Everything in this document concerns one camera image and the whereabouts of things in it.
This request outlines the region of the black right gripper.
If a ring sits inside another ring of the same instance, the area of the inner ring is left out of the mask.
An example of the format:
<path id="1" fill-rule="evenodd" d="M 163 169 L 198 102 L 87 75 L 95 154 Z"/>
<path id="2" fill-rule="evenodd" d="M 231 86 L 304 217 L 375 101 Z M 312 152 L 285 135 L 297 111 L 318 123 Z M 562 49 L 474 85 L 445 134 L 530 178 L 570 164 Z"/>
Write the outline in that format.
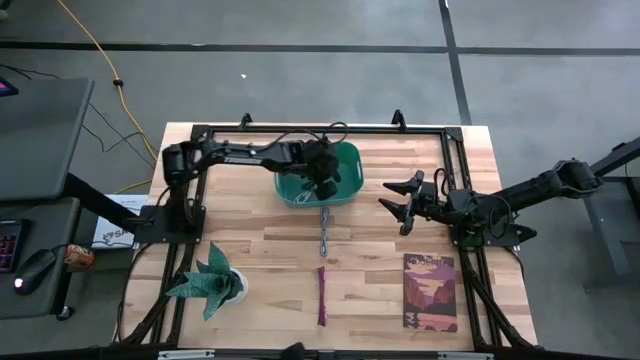
<path id="1" fill-rule="evenodd" d="M 383 183 L 386 189 L 408 197 L 406 204 L 395 203 L 387 199 L 378 200 L 401 224 L 399 231 L 401 236 L 407 236 L 411 233 L 416 215 L 430 221 L 434 214 L 442 212 L 444 209 L 444 203 L 439 199 L 437 186 L 434 182 L 425 181 L 424 175 L 423 171 L 417 170 L 407 181 Z"/>

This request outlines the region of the teal plastic bin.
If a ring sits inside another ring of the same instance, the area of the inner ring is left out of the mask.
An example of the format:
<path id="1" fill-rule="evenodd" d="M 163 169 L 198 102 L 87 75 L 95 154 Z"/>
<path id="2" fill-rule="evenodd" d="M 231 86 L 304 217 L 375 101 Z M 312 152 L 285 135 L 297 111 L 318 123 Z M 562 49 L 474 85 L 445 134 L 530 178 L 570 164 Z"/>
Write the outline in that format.
<path id="1" fill-rule="evenodd" d="M 314 191 L 308 188 L 309 180 L 298 175 L 274 175 L 277 195 L 292 208 L 333 206 L 351 202 L 364 183 L 361 157 L 358 148 L 350 142 L 336 146 L 339 160 L 338 173 L 341 181 L 337 183 L 337 193 L 324 201 L 317 199 Z"/>

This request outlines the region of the illustrated landscape cover notebook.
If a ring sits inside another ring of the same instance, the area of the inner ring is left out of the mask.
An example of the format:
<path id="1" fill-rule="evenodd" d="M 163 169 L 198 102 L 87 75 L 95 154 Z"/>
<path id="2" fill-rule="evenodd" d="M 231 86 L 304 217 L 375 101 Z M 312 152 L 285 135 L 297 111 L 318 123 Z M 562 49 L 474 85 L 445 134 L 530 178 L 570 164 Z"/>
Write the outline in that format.
<path id="1" fill-rule="evenodd" d="M 456 333 L 456 271 L 452 257 L 405 253 L 403 326 Z"/>

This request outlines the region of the green plant in white pot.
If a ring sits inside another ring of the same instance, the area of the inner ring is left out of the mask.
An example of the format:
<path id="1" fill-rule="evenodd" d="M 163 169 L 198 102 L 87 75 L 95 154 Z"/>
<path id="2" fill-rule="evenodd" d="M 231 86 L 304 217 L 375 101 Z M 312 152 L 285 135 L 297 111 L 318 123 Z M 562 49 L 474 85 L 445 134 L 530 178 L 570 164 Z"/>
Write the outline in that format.
<path id="1" fill-rule="evenodd" d="M 196 267 L 196 272 L 184 273 L 184 281 L 165 294 L 182 299 L 204 299 L 204 321 L 211 319 L 223 305 L 242 302 L 246 297 L 247 278 L 230 265 L 224 252 L 213 242 L 208 251 L 208 263 L 197 260 Z"/>

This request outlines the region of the silver aluminium bar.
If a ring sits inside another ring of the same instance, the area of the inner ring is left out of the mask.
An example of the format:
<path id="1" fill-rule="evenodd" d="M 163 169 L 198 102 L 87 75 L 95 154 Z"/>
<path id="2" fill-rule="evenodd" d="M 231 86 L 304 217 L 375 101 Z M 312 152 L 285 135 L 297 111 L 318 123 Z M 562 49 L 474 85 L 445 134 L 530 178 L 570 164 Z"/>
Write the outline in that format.
<path id="1" fill-rule="evenodd" d="M 438 360 L 494 360 L 494 355 L 481 352 L 443 351 L 437 353 Z"/>
<path id="2" fill-rule="evenodd" d="M 215 351 L 207 349 L 160 351 L 157 360 L 215 360 Z"/>

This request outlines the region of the black metal stand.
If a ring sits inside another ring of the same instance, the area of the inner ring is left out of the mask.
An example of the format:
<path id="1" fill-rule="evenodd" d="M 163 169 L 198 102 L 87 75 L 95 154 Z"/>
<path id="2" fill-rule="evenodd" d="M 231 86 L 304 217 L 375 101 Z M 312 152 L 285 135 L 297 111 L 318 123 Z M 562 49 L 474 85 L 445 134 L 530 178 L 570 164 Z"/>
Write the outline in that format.
<path id="1" fill-rule="evenodd" d="M 584 201 L 596 236 L 604 244 L 613 267 L 608 279 L 583 284 L 586 293 L 640 286 L 625 246 L 640 246 L 640 175 L 629 176 L 627 165 L 640 160 L 640 137 L 615 146 L 591 170 L 604 184 Z"/>

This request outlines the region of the white printed paper sheet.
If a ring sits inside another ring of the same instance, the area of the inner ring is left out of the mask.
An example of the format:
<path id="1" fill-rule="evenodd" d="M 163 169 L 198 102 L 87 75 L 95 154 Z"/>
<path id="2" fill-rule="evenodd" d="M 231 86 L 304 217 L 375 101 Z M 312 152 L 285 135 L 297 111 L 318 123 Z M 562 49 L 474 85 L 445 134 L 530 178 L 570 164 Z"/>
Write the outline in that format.
<path id="1" fill-rule="evenodd" d="M 140 214 L 141 208 L 147 204 L 148 200 L 147 195 L 138 194 L 109 194 L 108 198 L 131 210 L 136 215 Z M 138 249 L 139 244 L 134 241 L 132 233 L 99 217 L 91 248 L 97 250 Z"/>

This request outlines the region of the orange snack packet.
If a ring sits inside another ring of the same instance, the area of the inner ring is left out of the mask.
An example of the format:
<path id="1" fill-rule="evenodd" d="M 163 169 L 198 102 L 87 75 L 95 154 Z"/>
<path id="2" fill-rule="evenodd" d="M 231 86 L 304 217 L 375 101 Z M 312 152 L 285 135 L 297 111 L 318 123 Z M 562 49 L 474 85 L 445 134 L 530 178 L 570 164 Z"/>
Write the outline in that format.
<path id="1" fill-rule="evenodd" d="M 69 244 L 64 253 L 64 263 L 69 272 L 88 270 L 95 262 L 95 254 L 90 248 Z"/>

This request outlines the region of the grey top desk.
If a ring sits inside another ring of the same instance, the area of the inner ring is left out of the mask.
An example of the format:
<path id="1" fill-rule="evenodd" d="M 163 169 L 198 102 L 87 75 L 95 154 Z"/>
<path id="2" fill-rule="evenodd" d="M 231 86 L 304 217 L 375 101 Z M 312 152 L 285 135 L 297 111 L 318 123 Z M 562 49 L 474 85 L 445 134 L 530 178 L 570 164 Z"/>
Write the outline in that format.
<path id="1" fill-rule="evenodd" d="M 24 220 L 25 230 L 16 270 L 36 251 L 52 250 L 57 261 L 30 295 L 18 295 L 13 273 L 0 273 L 0 320 L 55 315 L 65 319 L 73 311 L 65 305 L 71 275 L 64 263 L 66 247 L 75 238 L 80 214 L 74 198 L 44 203 L 0 203 L 0 221 Z"/>
<path id="2" fill-rule="evenodd" d="M 29 80 L 0 97 L 0 202 L 74 198 L 131 232 L 136 215 L 70 172 L 94 82 Z"/>

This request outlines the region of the black computer mouse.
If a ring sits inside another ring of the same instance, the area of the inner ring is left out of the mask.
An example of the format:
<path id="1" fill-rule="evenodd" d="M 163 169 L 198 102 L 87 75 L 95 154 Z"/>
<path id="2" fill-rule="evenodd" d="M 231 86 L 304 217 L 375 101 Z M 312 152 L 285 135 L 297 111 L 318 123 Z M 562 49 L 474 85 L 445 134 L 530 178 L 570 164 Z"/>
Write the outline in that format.
<path id="1" fill-rule="evenodd" d="M 56 261 L 57 257 L 52 250 L 36 251 L 16 270 L 14 291 L 22 296 L 32 294 L 41 285 Z"/>

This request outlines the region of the black keyboard with red keys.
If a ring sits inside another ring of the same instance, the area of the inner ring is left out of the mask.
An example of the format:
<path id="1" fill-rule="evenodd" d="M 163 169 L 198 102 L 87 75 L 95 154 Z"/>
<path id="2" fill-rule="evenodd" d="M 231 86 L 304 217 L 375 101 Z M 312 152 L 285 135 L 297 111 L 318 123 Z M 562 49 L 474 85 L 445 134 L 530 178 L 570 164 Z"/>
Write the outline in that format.
<path id="1" fill-rule="evenodd" d="M 0 273 L 13 273 L 16 270 L 24 230 L 24 220 L 0 221 Z"/>

